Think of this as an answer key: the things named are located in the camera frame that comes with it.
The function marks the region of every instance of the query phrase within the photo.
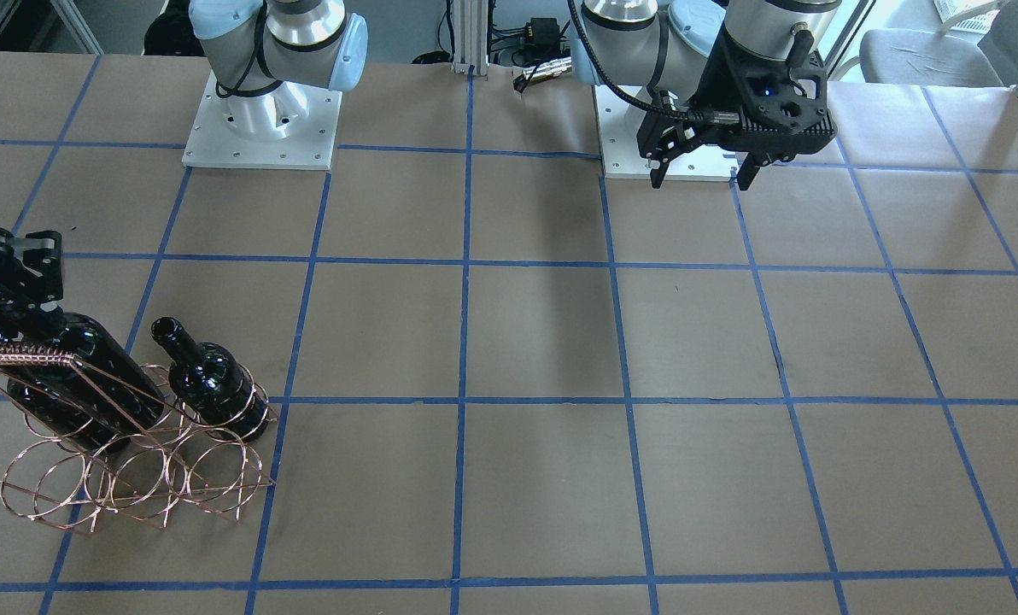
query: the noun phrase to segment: chair armrest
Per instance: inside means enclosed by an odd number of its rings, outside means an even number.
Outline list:
[[[961,11],[951,16],[950,18],[944,20],[944,22],[942,22],[942,27],[938,29],[938,33],[939,35],[946,35],[947,33],[950,32],[951,29],[953,29],[953,26],[955,26],[955,24],[961,23],[965,19],[970,19],[973,18],[974,16],[982,15],[987,11],[994,11],[997,8],[1002,8],[1004,7],[1004,4],[1006,4],[1008,1],[1009,0],[993,0],[991,1],[991,3],[980,4],[978,5],[978,7],[969,8],[967,11]]]

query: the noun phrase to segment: chair seat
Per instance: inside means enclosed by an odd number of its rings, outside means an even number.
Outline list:
[[[861,74],[869,82],[915,86],[1001,87],[977,46],[914,30],[872,30],[861,38]]]

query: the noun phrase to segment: black bottle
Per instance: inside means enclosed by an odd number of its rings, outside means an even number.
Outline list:
[[[94,319],[53,308],[51,311],[42,311],[40,315],[32,313],[30,318],[14,324],[22,332],[24,342],[71,352],[89,366],[140,390],[142,393],[137,393],[111,378],[84,369],[83,373],[103,390],[100,394],[72,370],[56,366],[32,368],[32,374],[40,382],[61,397],[75,401],[89,415],[118,437],[133,436],[142,428],[151,429],[164,416],[164,394],[106,328]],[[107,397],[133,416],[133,421],[111,405]]]
[[[231,352],[216,343],[196,343],[177,320],[165,316],[153,323],[153,339],[173,359],[171,390],[206,426],[229,429],[244,443],[267,430],[267,398]]]
[[[4,336],[0,332],[0,342],[5,342]],[[41,382],[27,370],[22,367],[1,367],[2,373],[7,375],[8,382],[5,390],[9,397],[12,397],[17,404],[27,409],[32,416],[42,422],[50,432],[66,440],[71,440],[82,451],[95,452],[97,448],[114,440],[115,433],[104,427],[99,422],[93,421],[91,416],[83,413],[71,404],[65,404],[53,397]],[[122,448],[124,443],[107,447],[108,452],[115,452],[116,448]]]

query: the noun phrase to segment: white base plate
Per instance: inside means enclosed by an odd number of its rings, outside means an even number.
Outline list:
[[[184,167],[331,170],[342,93],[301,86],[310,110],[301,125],[280,141],[248,141],[229,127],[228,108],[217,98],[216,82],[211,72],[182,152]]]
[[[604,174],[614,178],[649,179],[649,163],[638,156],[637,131],[644,112],[631,109],[607,87],[596,86],[593,90]],[[633,87],[623,88],[623,91],[632,93]],[[735,153],[716,146],[702,146],[673,160],[665,179],[676,182],[728,182],[739,166]]]

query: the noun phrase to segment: gray chair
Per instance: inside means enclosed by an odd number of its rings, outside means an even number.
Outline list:
[[[978,46],[947,34],[954,23],[1000,8]],[[1013,87],[1018,93],[1018,0],[988,3],[947,20],[935,33],[872,30],[861,38],[861,74],[869,82],[964,88]]]

